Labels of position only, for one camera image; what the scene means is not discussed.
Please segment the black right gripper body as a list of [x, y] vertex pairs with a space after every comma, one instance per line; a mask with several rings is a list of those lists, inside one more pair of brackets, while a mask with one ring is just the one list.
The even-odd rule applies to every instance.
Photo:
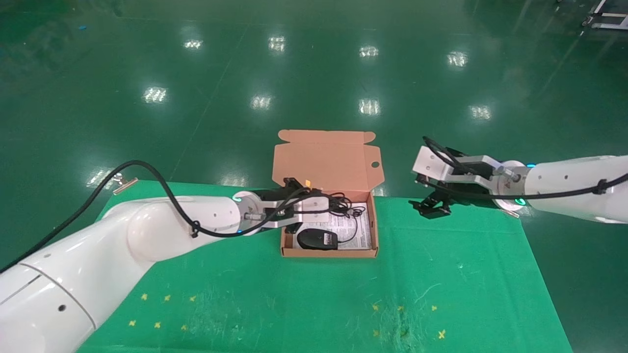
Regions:
[[[480, 174], [483, 178], [490, 179], [493, 176], [493, 167], [490, 167], [487, 164], [471, 164], [469, 165], [469, 168], [478, 172], [478, 174]], [[489, 189], [475, 183], [451, 183], [438, 181], [438, 185], [467, 194], [490, 194]], [[497, 207], [492, 200], [465, 198], [452, 194], [449, 196], [451, 198], [451, 203], [462, 204], [465, 206], [473, 205], [479, 207]]]

